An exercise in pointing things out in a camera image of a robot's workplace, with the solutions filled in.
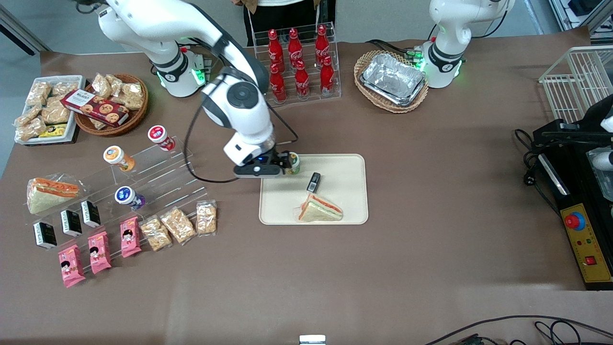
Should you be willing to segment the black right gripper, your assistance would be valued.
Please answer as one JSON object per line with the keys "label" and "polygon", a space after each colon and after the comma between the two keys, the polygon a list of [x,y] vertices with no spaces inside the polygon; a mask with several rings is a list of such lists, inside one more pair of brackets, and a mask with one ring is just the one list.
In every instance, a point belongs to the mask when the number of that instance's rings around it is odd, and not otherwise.
{"label": "black right gripper", "polygon": [[240,168],[256,168],[256,167],[268,167],[268,166],[278,166],[280,170],[282,170],[283,174],[293,175],[294,170],[293,167],[286,166],[286,160],[290,160],[291,153],[289,151],[278,152],[265,152],[259,156],[255,154],[249,154],[242,161],[242,165]]}

